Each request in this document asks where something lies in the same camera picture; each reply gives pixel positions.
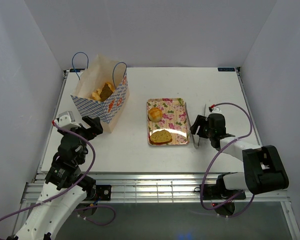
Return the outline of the metal serving tongs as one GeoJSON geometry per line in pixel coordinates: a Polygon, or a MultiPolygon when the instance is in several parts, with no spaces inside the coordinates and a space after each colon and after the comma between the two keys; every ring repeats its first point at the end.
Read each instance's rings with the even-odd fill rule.
{"type": "MultiPolygon", "coordinates": [[[[192,123],[191,123],[191,120],[190,120],[190,115],[188,113],[187,103],[185,103],[184,106],[185,106],[185,112],[186,112],[188,127],[191,128],[192,123]]],[[[205,103],[204,107],[203,107],[203,116],[204,117],[206,116],[206,107],[207,107],[207,104],[205,103]]],[[[194,148],[198,149],[199,146],[200,146],[200,140],[201,140],[201,138],[200,137],[196,137],[194,134],[192,134],[190,129],[189,129],[189,134],[191,136],[194,148]]]]}

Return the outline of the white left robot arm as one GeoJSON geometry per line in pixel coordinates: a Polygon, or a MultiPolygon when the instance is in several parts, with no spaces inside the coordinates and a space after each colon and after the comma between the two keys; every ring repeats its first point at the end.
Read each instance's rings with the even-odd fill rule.
{"type": "Polygon", "coordinates": [[[96,181],[82,173],[80,165],[86,160],[90,141],[103,133],[99,117],[82,117],[85,128],[76,123],[71,111],[61,113],[52,125],[62,135],[57,152],[36,206],[24,225],[10,240],[53,240],[78,204],[96,195],[96,181]]]}

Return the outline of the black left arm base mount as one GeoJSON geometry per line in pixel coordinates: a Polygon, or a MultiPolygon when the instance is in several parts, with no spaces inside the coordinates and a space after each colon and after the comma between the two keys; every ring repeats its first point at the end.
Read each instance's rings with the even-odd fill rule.
{"type": "Polygon", "coordinates": [[[94,185],[91,190],[89,200],[110,201],[112,194],[111,185],[94,185]]]}

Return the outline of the brown chocolate bread piece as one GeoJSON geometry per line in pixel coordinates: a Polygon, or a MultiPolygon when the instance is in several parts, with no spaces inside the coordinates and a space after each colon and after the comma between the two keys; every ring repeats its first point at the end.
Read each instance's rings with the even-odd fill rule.
{"type": "Polygon", "coordinates": [[[111,89],[111,85],[105,84],[100,92],[100,101],[104,102],[113,94],[113,90],[111,89]]]}

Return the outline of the croissant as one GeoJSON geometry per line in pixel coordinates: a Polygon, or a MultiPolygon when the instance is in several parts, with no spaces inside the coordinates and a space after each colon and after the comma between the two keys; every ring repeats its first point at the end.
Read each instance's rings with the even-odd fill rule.
{"type": "Polygon", "coordinates": [[[98,88],[96,91],[92,92],[91,98],[95,101],[101,101],[101,92],[102,90],[98,88]]]}

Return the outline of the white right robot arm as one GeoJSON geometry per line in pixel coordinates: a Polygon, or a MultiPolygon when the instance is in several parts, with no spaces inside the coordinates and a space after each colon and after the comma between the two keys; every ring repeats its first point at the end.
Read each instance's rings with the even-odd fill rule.
{"type": "Polygon", "coordinates": [[[218,176],[215,184],[203,187],[203,198],[219,196],[227,199],[239,191],[254,195],[287,189],[289,178],[277,148],[273,145],[253,145],[227,133],[225,117],[211,113],[198,115],[190,127],[192,134],[208,139],[211,146],[243,163],[243,172],[218,176]]]}

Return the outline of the long twisted bread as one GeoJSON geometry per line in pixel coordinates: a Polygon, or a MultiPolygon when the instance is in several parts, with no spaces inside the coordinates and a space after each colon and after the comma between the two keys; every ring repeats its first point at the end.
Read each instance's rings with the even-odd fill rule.
{"type": "Polygon", "coordinates": [[[111,82],[106,82],[105,84],[108,85],[112,92],[116,90],[115,86],[111,82]]]}

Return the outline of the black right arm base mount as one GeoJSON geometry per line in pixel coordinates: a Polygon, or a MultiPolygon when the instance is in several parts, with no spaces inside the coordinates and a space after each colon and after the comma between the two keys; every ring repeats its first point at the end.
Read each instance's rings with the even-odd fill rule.
{"type": "Polygon", "coordinates": [[[239,193],[236,196],[235,200],[245,200],[246,194],[240,192],[239,190],[227,190],[227,189],[218,189],[215,184],[205,184],[203,189],[203,200],[227,200],[235,194],[239,193]]]}

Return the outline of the blue checkered paper bag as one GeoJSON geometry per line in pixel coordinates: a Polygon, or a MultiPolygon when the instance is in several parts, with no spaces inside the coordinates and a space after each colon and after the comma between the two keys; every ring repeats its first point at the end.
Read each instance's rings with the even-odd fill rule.
{"type": "Polygon", "coordinates": [[[80,76],[71,94],[82,117],[100,118],[105,132],[113,132],[129,98],[127,65],[98,54],[80,76]]]}

